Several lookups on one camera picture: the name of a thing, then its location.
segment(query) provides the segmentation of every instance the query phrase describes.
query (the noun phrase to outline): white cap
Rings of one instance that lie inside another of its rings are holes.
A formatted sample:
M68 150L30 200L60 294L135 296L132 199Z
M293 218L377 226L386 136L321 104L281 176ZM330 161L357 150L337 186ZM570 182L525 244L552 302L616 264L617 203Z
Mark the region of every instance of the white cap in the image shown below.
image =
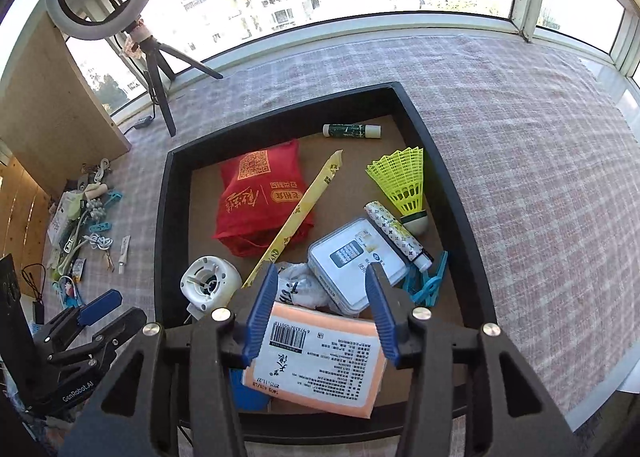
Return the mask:
M425 273L427 269L431 267L431 264L433 264L429 257L427 257L427 255L425 255L424 253L418 255L418 257L414 260L414 263L418 268L418 271L420 271L421 273Z
M364 126L364 137L368 139L380 139L380 132L381 127L378 124L366 124Z

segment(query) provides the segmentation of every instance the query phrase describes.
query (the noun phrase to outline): white plastic box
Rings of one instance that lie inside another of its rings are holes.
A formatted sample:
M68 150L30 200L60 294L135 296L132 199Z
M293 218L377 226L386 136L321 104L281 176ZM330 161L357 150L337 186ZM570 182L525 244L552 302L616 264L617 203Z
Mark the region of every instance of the white plastic box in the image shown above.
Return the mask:
M366 218L357 218L309 247L308 265L329 293L338 309L357 316L367 308L364 287L367 265L380 262L391 285L407 274L408 268L385 238Z

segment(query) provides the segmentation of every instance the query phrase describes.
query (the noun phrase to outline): coiled white cable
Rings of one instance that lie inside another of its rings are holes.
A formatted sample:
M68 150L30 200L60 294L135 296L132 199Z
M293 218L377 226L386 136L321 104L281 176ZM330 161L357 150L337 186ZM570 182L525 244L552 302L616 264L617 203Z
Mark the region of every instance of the coiled white cable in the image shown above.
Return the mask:
M85 235L84 238L89 241L91 249L107 251L111 247L111 244L113 244L113 239L110 239L109 237L101 237L98 233L92 233L89 236Z
M98 171L95 173L95 176L94 176L95 183L100 183L102 181L102 178L104 177L104 171L108 167L109 167L109 159L103 159L102 161L100 161L100 167L98 168Z

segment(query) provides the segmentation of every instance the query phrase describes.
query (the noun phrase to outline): barcode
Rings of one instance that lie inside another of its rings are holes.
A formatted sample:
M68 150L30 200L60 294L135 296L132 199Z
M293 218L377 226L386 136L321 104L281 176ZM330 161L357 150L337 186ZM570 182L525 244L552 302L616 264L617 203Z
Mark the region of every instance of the barcode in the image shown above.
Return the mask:
M305 347L306 330L286 323L273 323L269 344L302 354Z

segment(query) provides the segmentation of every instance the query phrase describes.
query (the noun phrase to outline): yellow paper wrapper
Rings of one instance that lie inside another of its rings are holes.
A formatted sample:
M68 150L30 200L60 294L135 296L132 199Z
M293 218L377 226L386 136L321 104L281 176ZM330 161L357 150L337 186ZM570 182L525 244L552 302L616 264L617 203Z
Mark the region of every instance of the yellow paper wrapper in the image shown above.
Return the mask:
M284 248L289 244L291 237L298 231L300 224L302 224L302 221L305 220L305 217L309 214L309 211L311 211L311 208L316 205L316 202L318 202L324 190L329 186L329 183L334 178L335 173L340 169L340 166L342 166L342 150L335 152L327 162L324 163L324 166L322 166L322 169L311 183L311 186L309 186L296 208L289 215L287 222L284 223L276 235L276 238L273 239L271 246L267 248L262 258L255 265L254 270L244 282L243 287L252 284L262 262L275 262L278 259L284 251Z

